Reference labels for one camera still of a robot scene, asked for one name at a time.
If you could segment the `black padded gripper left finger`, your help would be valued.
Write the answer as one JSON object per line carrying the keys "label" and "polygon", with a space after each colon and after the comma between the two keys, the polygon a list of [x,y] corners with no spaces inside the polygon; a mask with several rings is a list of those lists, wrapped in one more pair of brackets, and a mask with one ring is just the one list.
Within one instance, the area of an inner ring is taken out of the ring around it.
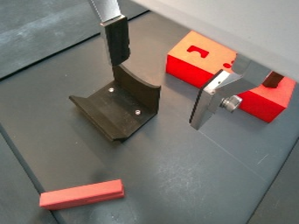
{"label": "black padded gripper left finger", "polygon": [[120,65],[130,57],[127,17],[122,14],[118,0],[88,0],[99,19],[102,34],[107,40],[111,65]]}

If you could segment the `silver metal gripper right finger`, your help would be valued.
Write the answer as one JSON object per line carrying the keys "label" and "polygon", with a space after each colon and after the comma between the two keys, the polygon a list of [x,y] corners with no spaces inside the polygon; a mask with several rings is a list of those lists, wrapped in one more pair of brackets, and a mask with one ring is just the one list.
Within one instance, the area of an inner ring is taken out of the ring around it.
{"label": "silver metal gripper right finger", "polygon": [[257,88],[271,74],[271,69],[239,54],[233,73],[219,70],[201,88],[194,104],[190,124],[198,130],[217,113],[218,108],[233,112],[242,103],[238,94]]}

